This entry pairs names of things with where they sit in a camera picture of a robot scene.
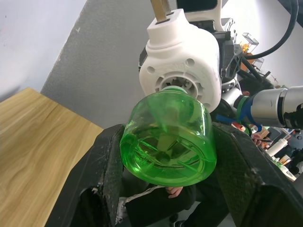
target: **person's hand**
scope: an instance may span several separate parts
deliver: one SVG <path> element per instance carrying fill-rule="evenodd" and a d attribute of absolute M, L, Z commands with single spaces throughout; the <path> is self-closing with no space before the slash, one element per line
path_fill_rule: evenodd
<path fill-rule="evenodd" d="M 166 191 L 170 194 L 169 198 L 176 198 L 180 195 L 183 187 L 166 187 Z"/>
<path fill-rule="evenodd" d="M 262 141 L 258 140 L 258 139 L 261 139 L 261 136 L 259 136 L 257 134 L 253 134 L 251 136 L 251 138 L 254 140 L 254 143 L 257 146 L 260 146 L 260 147 L 264 148 L 267 145 L 267 142 L 262 142 Z"/>

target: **green plastic bottle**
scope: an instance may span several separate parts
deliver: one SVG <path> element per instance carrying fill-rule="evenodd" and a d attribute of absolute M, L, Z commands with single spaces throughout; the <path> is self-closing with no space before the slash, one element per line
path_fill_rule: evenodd
<path fill-rule="evenodd" d="M 217 161 L 210 114 L 181 88 L 151 94 L 135 106 L 120 150 L 132 174 L 163 186 L 200 182 Z"/>

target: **wooden table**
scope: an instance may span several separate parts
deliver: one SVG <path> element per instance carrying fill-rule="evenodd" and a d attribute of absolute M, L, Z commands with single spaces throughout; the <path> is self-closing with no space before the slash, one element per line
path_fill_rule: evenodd
<path fill-rule="evenodd" d="M 0 103 L 0 226 L 42 227 L 102 129 L 25 89 Z"/>

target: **metal bar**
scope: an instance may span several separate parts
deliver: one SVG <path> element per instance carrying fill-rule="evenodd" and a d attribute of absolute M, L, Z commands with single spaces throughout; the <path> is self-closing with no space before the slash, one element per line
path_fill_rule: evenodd
<path fill-rule="evenodd" d="M 162 0 L 151 0 L 151 5 L 155 13 L 157 22 L 166 21 L 167 17 L 166 17 L 166 12 L 164 10 L 164 6 L 162 4 Z"/>
<path fill-rule="evenodd" d="M 170 6 L 169 6 L 169 1 L 168 0 L 162 0 L 162 5 L 165 11 L 165 14 L 171 14 Z"/>

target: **white wall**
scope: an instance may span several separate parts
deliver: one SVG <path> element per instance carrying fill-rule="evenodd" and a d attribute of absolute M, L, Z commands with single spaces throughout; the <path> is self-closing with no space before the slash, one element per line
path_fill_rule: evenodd
<path fill-rule="evenodd" d="M 290 14 L 278 0 L 229 0 L 223 7 L 222 17 L 235 19 L 238 35 L 251 33 L 260 43 L 252 53 L 260 53 L 281 39 Z M 264 57 L 261 69 L 271 71 L 281 85 L 303 85 L 302 40 L 303 28 L 297 23 L 286 43 Z"/>
<path fill-rule="evenodd" d="M 0 0 L 0 100 L 40 91 L 86 0 Z"/>

